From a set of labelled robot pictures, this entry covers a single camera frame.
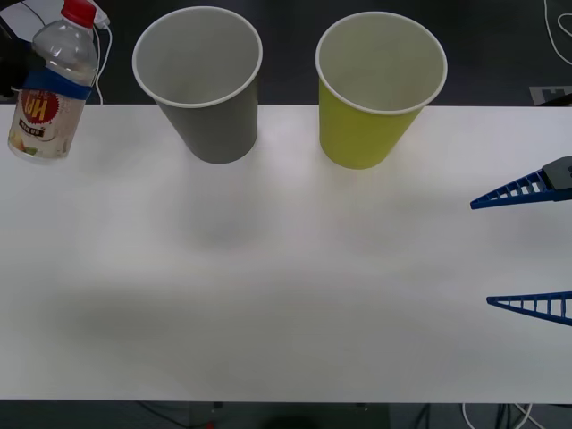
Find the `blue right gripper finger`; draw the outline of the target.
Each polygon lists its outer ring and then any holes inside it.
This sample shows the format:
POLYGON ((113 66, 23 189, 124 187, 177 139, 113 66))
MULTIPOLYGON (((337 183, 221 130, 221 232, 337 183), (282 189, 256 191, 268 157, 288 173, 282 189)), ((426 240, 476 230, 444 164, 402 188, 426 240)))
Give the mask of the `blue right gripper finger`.
POLYGON ((571 156, 503 185, 470 202, 472 210, 571 199, 571 156))
POLYGON ((489 296, 486 303, 512 313, 571 325, 571 292, 550 292, 526 295, 489 296))

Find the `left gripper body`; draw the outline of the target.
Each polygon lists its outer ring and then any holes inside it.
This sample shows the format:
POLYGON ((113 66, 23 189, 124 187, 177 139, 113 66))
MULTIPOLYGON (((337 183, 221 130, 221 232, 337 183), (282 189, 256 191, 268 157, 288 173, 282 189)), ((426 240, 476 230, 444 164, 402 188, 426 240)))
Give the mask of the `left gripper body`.
POLYGON ((1 97, 13 97, 29 74, 31 44, 1 25, 1 97))

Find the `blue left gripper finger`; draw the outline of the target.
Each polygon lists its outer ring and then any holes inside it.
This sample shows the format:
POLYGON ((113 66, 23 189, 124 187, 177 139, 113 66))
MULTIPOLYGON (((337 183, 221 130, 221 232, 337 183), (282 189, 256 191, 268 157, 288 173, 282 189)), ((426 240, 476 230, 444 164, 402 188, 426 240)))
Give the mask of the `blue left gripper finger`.
POLYGON ((21 88, 43 90, 82 101, 89 98, 92 90, 90 86, 77 84, 50 70, 30 71, 21 88))

